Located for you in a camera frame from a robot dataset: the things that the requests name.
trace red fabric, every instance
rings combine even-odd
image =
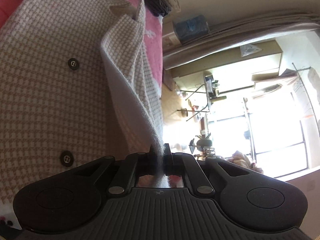
[[[139,0],[128,0],[137,6]],[[22,0],[0,0],[0,28],[20,5]],[[161,87],[162,82],[162,25],[160,20],[146,10],[146,33],[144,42],[153,78]]]

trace tiled floor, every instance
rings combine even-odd
[[[196,135],[200,135],[200,122],[195,122],[194,119],[186,120],[192,116],[189,112],[189,117],[182,117],[181,112],[177,109],[187,108],[191,110],[188,101],[181,98],[175,91],[170,91],[166,85],[162,85],[161,107],[164,118],[164,143],[169,143],[171,152],[191,153],[189,149],[190,141]]]

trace curtain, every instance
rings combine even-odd
[[[210,33],[163,54],[171,69],[210,54],[279,36],[320,29],[320,16],[295,10],[277,11],[210,27]]]

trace plastic bag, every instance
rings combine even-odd
[[[246,45],[240,46],[240,51],[241,51],[241,57],[245,57],[250,54],[262,51],[262,49],[252,44],[246,44]]]

